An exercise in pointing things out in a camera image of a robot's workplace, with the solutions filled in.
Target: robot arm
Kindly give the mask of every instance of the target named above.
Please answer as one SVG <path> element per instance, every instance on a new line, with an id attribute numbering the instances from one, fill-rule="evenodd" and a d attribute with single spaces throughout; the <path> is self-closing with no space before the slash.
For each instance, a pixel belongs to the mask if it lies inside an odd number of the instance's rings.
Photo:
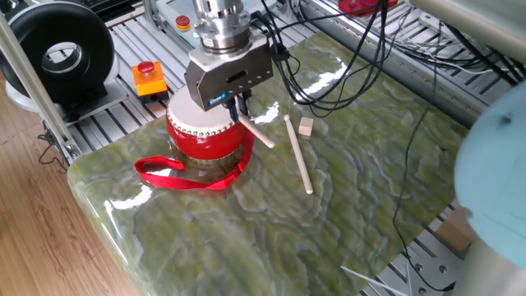
<path id="1" fill-rule="evenodd" d="M 251 16 L 242 0 L 193 0 L 201 46 L 190 52 L 185 74 L 191 98 L 205 111 L 220 104 L 238 120 L 234 98 L 242 95 L 239 108 L 253 86 L 272 77 L 269 42 L 250 28 Z"/>

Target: emergency stop button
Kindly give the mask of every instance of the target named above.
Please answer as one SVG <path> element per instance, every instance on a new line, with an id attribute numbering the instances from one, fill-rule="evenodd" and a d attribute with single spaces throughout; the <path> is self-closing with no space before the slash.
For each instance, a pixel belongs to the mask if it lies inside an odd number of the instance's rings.
<path id="1" fill-rule="evenodd" d="M 190 19 L 188 16 L 178 16 L 175 19 L 175 27 L 181 31 L 186 31 L 190 29 Z"/>

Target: blue label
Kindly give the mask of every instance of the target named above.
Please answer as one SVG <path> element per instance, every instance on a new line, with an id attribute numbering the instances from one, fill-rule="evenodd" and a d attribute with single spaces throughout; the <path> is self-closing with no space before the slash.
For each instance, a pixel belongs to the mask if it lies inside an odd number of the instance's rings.
<path id="1" fill-rule="evenodd" d="M 209 106 L 211 106 L 211 105 L 215 105 L 215 104 L 217 104 L 218 102 L 220 102 L 220 101 L 226 99 L 227 97 L 228 97 L 228 92 L 225 91 L 223 94 L 218 95 L 218 96 L 216 96 L 216 97 L 213 98 L 213 99 L 210 99 L 208 102 L 206 102 L 206 104 L 209 105 Z"/>

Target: wooden floor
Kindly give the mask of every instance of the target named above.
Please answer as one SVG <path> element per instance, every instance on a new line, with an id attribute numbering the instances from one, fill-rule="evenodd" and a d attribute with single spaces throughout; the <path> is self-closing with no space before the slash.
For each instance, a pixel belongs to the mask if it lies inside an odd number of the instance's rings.
<path id="1" fill-rule="evenodd" d="M 0 296 L 135 295 L 76 204 L 36 113 L 16 107 L 0 77 Z M 45 160 L 60 158 L 55 149 Z"/>

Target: red button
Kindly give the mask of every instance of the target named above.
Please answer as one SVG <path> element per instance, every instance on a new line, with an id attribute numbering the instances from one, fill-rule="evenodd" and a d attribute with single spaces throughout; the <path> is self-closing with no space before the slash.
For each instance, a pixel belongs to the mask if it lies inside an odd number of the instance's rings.
<path id="1" fill-rule="evenodd" d="M 137 66 L 137 70 L 139 70 L 139 72 L 143 73 L 143 74 L 147 74 L 147 73 L 152 73 L 152 71 L 154 70 L 154 64 L 150 61 L 148 62 L 142 62 L 139 64 L 139 66 Z"/>
<path id="2" fill-rule="evenodd" d="M 178 16 L 178 18 L 175 19 L 175 23 L 180 25 L 181 27 L 185 27 L 187 25 L 190 25 L 190 19 L 188 16 Z"/>

